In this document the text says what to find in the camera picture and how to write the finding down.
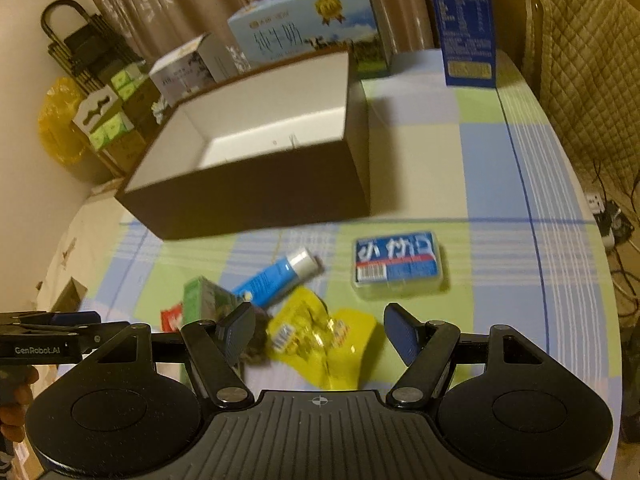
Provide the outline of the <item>person's left hand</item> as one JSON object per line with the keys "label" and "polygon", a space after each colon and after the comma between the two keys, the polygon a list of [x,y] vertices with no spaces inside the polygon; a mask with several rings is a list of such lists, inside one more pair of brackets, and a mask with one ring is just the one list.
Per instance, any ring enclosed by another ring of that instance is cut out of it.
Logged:
{"label": "person's left hand", "polygon": [[26,411],[34,400],[32,385],[38,379],[38,370],[33,366],[27,367],[26,378],[14,389],[12,400],[1,405],[1,433],[9,441],[20,443],[25,439]]}

